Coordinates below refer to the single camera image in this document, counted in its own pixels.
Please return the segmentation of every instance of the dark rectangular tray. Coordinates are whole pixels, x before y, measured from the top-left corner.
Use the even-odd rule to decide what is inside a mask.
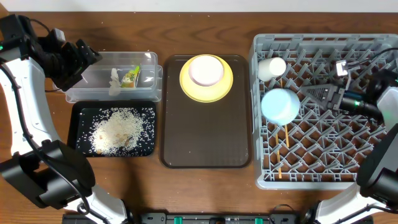
[[[233,71],[229,93],[200,103],[181,89],[179,76],[192,55],[176,55],[165,65],[160,159],[169,168],[242,168],[251,161],[249,70],[239,55],[222,55]]]
[[[76,146],[77,139],[81,136],[82,132],[90,132],[90,126],[82,126],[81,122],[85,121],[85,124],[92,123],[94,116],[97,115],[95,110],[88,110],[89,114],[82,116],[80,113],[84,109],[108,109],[108,108],[134,108],[138,110],[139,113],[143,113],[141,110],[143,108],[152,108],[155,111],[155,116],[151,119],[149,124],[153,124],[153,129],[146,129],[145,131],[153,131],[154,137],[147,138],[145,140],[139,141],[141,146],[136,146],[133,150],[126,152],[119,150],[119,152],[111,157],[133,157],[133,156],[148,156],[153,153],[155,148],[156,139],[156,108],[155,103],[151,101],[132,101],[132,100],[122,100],[122,101],[79,101],[73,105],[72,115],[70,118],[69,134],[68,134],[68,146],[81,151],[86,157],[104,157],[105,155],[97,154],[95,152],[90,152],[91,144],[89,141],[80,142],[79,147]]]

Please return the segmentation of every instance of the pile of rice grains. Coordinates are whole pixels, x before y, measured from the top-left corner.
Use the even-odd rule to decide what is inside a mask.
[[[83,132],[77,141],[89,141],[89,153],[130,156],[136,146],[141,147],[142,142],[154,139],[154,123],[148,124],[148,120],[153,120],[155,111],[153,108],[142,110],[145,113],[140,114],[134,108],[99,109],[99,115],[93,118],[91,131],[86,134]]]

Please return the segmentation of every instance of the wooden table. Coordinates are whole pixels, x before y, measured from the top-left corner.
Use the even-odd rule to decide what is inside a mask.
[[[256,34],[398,33],[398,14],[320,13],[21,13],[65,32],[67,40],[84,39],[99,51],[153,51],[159,64],[175,54],[238,54],[247,57]],[[38,33],[44,35],[43,29]],[[47,93],[52,120],[67,141],[72,104],[61,93]],[[0,95],[0,161],[11,158],[11,124]],[[137,158],[89,159],[96,182],[138,212],[267,213],[280,203],[306,210],[337,191],[260,190],[254,168],[168,169],[155,153]],[[60,223],[64,210],[38,209],[0,179],[1,223]],[[378,213],[376,223],[397,223],[398,216]]]

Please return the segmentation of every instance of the white wall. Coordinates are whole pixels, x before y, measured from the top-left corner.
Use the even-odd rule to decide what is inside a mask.
[[[0,0],[8,11],[398,12],[398,0]]]

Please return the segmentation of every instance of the light blue cup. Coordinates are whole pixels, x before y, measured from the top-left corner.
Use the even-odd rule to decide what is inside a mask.
[[[261,113],[273,124],[283,126],[296,118],[300,100],[292,90],[276,88],[268,91],[261,100]]]

